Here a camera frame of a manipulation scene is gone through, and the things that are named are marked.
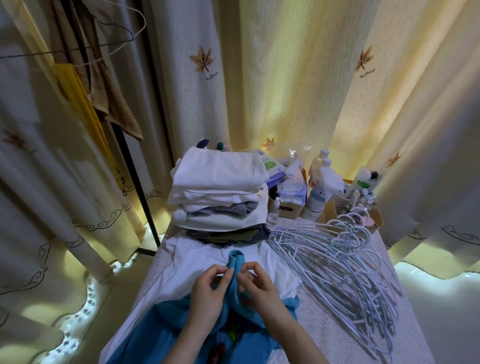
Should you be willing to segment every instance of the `person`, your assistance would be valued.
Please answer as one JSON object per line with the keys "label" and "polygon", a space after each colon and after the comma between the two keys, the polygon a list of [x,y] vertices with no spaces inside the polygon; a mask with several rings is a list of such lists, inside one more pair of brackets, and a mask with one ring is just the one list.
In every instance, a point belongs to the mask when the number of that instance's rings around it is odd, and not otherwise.
{"label": "person", "polygon": [[[197,278],[185,327],[163,364],[193,363],[222,310],[223,297],[233,277],[233,268],[213,265]],[[216,289],[211,288],[220,279]],[[304,328],[282,302],[270,277],[257,262],[245,263],[237,276],[239,290],[252,297],[242,302],[262,318],[265,328],[283,348],[290,363],[328,364]]]}

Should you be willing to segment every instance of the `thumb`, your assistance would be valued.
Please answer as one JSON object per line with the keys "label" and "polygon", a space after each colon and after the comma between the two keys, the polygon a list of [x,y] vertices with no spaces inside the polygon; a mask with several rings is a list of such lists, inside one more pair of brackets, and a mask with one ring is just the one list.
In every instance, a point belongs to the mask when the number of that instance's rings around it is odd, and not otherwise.
{"label": "thumb", "polygon": [[242,287],[245,289],[245,291],[252,296],[254,296],[260,290],[257,286],[255,286],[255,283],[249,280],[248,277],[243,273],[239,273],[237,275],[237,279],[242,285]]}
{"label": "thumb", "polygon": [[216,288],[215,291],[218,291],[222,294],[222,296],[225,296],[225,292],[227,291],[228,285],[230,284],[232,277],[233,277],[233,268],[229,268],[225,274],[223,275],[222,279],[220,280],[220,283],[218,284],[218,287]]}

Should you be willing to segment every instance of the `maple leaf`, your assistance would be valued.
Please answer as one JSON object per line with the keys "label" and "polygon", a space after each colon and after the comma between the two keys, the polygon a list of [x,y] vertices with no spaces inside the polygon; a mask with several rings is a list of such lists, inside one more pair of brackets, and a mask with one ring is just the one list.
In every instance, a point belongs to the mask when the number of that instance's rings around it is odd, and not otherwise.
{"label": "maple leaf", "polygon": [[211,58],[212,50],[209,49],[208,52],[205,54],[204,49],[202,46],[198,46],[198,52],[196,56],[190,56],[190,59],[197,64],[197,72],[203,72],[204,69],[207,72],[210,72],[207,68],[208,65],[213,63],[213,58]]}
{"label": "maple leaf", "polygon": [[397,152],[397,154],[395,154],[395,157],[393,157],[392,159],[389,159],[389,160],[388,160],[387,168],[390,168],[390,167],[393,166],[395,163],[397,163],[398,160],[400,159],[400,157],[401,157],[400,153]]}
{"label": "maple leaf", "polygon": [[373,56],[370,55],[371,49],[372,49],[372,46],[369,46],[366,52],[363,52],[363,50],[361,51],[359,61],[357,63],[357,66],[355,67],[355,71],[358,71],[360,67],[365,69],[363,65],[372,60]]}
{"label": "maple leaf", "polygon": [[272,138],[272,140],[270,140],[269,138],[267,138],[267,141],[265,144],[263,144],[262,146],[264,146],[265,148],[267,148],[267,151],[270,150],[270,143],[275,143],[275,137]]}
{"label": "maple leaf", "polygon": [[21,137],[19,137],[16,134],[12,134],[7,130],[4,130],[4,132],[7,135],[6,138],[2,139],[4,143],[13,144],[14,146],[17,146],[17,149],[26,149],[25,140],[23,140]]}

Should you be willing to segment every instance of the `green logo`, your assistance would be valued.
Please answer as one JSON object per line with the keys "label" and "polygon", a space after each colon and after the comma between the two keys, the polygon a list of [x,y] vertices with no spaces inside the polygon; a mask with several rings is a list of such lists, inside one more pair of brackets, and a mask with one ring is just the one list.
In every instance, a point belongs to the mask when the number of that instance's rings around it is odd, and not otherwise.
{"label": "green logo", "polygon": [[362,181],[357,181],[357,185],[360,186],[361,188],[368,188],[370,186],[368,183],[365,183]]}
{"label": "green logo", "polygon": [[275,162],[272,162],[272,161],[269,161],[269,162],[266,162],[265,163],[265,168],[267,168],[267,170],[273,168],[276,166],[276,163]]}

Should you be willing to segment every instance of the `lace tablecloth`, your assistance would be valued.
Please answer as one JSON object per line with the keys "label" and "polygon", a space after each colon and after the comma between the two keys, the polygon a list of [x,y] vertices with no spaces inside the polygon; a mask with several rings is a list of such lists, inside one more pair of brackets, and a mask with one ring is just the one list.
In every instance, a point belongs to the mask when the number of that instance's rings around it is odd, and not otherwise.
{"label": "lace tablecloth", "polygon": [[[299,223],[308,223],[308,221],[302,218],[295,220],[280,218],[278,226],[293,226]],[[178,231],[179,228],[174,225],[168,227],[162,245],[157,251],[147,277],[140,288],[134,307],[150,287],[152,287],[163,270],[172,262],[171,254],[164,249],[164,241],[175,235]],[[387,264],[390,265],[390,268],[393,268],[378,232],[372,236],[372,245],[385,259]],[[382,266],[382,270],[387,277],[391,277],[388,267]],[[304,284],[298,288],[298,297],[300,298],[300,307],[297,310],[299,323],[307,330],[331,364],[375,363],[377,361],[384,363],[390,362],[389,357],[381,358],[380,360],[373,359],[366,350],[342,328],[337,320]],[[399,319],[395,325],[396,335],[393,336],[393,363],[435,363],[405,294],[398,296],[397,302]],[[268,362],[286,364],[288,360],[283,350],[274,350]]]}

